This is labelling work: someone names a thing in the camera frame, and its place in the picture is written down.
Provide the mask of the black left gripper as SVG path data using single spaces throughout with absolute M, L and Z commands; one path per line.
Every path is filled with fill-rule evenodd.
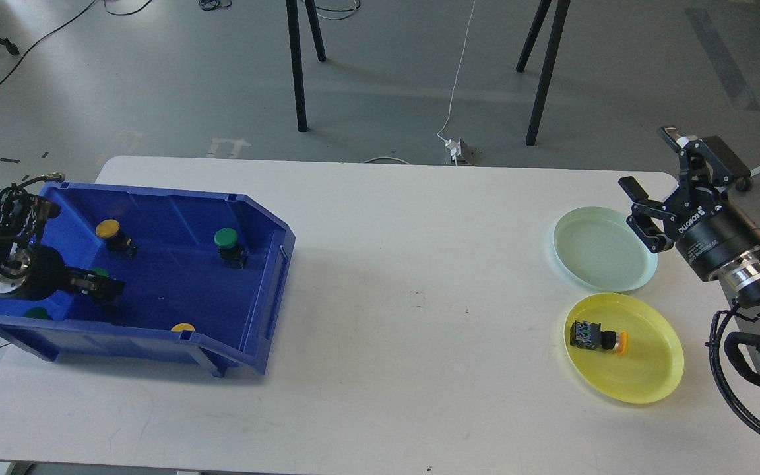
M 57 291 L 82 294 L 97 305 L 115 305 L 125 283 L 101 272 L 68 267 L 53 247 L 17 249 L 0 268 L 0 298 L 45 300 Z

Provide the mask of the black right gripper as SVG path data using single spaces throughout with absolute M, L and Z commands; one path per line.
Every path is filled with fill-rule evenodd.
M 684 135 L 674 126 L 659 127 L 658 135 L 678 154 L 679 187 L 693 195 L 673 193 L 673 213 L 650 199 L 635 177 L 622 177 L 618 184 L 631 201 L 627 225 L 651 253 L 675 246 L 700 280 L 710 282 L 730 261 L 760 252 L 760 227 L 720 192 L 751 190 L 751 170 L 721 137 Z M 669 224 L 669 235 L 655 220 Z

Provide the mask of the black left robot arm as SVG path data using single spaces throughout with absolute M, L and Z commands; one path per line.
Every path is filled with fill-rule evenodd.
M 123 294 L 121 280 L 70 267 L 60 252 L 42 243 L 46 225 L 60 216 L 61 207 L 27 187 L 64 180 L 64 174 L 52 172 L 0 189 L 0 300 L 40 301 L 66 292 L 109 305 Z

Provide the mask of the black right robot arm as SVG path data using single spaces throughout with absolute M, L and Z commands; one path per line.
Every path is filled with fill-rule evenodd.
M 730 201 L 729 191 L 752 188 L 751 171 L 718 136 L 684 135 L 662 126 L 658 135 L 678 155 L 678 186 L 655 201 L 628 175 L 618 183 L 631 201 L 625 221 L 649 252 L 676 249 L 703 282 L 723 282 L 731 307 L 712 317 L 706 342 L 712 378 L 726 404 L 760 435 L 760 419 L 730 387 L 721 358 L 760 387 L 760 228 Z

